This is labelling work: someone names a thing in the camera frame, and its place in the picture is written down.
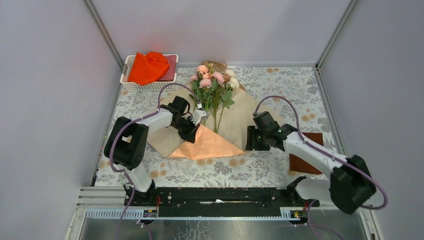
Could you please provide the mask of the beige orange wrapping paper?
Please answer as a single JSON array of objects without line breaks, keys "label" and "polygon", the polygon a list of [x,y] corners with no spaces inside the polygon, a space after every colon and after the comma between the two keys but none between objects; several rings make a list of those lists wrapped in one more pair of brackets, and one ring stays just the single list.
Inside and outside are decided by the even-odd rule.
[{"label": "beige orange wrapping paper", "polygon": [[187,158],[205,160],[234,157],[244,154],[248,139],[248,126],[253,126],[253,113],[259,103],[242,89],[232,93],[234,104],[230,108],[219,108],[221,119],[215,133],[214,117],[210,115],[195,134],[195,142],[183,141],[173,127],[160,128],[148,134],[147,142],[165,158]]}]

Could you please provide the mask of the white plastic basket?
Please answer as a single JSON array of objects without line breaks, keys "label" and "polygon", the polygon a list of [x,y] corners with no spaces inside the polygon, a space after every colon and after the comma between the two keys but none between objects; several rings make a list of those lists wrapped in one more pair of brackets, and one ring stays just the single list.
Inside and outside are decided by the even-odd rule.
[{"label": "white plastic basket", "polygon": [[140,85],[138,83],[128,81],[129,76],[130,76],[130,73],[131,73],[131,70],[132,70],[132,67],[133,67],[133,63],[135,61],[135,58],[136,58],[136,55],[128,55],[126,57],[126,60],[124,62],[124,65],[123,65],[123,68],[122,68],[122,71],[121,71],[120,80],[119,80],[120,84],[128,92],[159,91],[165,85],[167,85],[169,83],[175,83],[176,82],[176,80],[177,80],[177,73],[178,73],[179,59],[178,59],[176,73],[174,75],[174,80],[173,81],[168,81],[168,82],[155,81],[155,82],[148,83],[148,84],[145,84],[145,85]]}]

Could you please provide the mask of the pink rose stems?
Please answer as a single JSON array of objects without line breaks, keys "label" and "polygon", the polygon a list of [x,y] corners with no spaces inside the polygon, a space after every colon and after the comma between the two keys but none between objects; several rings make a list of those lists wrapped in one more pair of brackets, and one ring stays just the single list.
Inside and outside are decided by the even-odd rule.
[{"label": "pink rose stems", "polygon": [[229,109],[235,102],[233,91],[240,88],[234,71],[227,69],[224,73],[217,71],[211,64],[199,65],[195,75],[190,78],[189,85],[194,92],[193,100],[199,99],[206,111],[211,111],[213,131],[218,133],[224,109]]}]

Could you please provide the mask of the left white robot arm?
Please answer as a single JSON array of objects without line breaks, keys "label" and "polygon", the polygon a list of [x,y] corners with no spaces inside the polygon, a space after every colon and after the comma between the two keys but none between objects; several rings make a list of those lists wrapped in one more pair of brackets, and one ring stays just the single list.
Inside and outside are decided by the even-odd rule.
[{"label": "left white robot arm", "polygon": [[188,111],[188,106],[185,98],[176,96],[171,103],[159,105],[156,111],[146,116],[133,120],[119,117],[107,139],[104,156],[109,159],[114,172],[125,174],[130,186],[137,191],[136,199],[144,206],[155,200],[155,192],[151,189],[154,181],[142,164],[148,136],[172,127],[183,141],[195,143],[196,132],[208,114],[200,103],[193,112]]}]

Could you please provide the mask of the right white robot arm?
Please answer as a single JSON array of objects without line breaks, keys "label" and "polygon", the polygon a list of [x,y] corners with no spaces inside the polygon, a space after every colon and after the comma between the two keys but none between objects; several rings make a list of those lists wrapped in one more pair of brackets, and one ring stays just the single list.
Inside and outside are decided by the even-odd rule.
[{"label": "right white robot arm", "polygon": [[312,141],[290,124],[279,125],[267,111],[253,115],[247,128],[247,151],[279,149],[300,158],[326,179],[303,178],[291,184],[287,201],[293,206],[305,200],[332,203],[346,214],[353,214],[377,191],[365,161],[358,155],[347,157]]}]

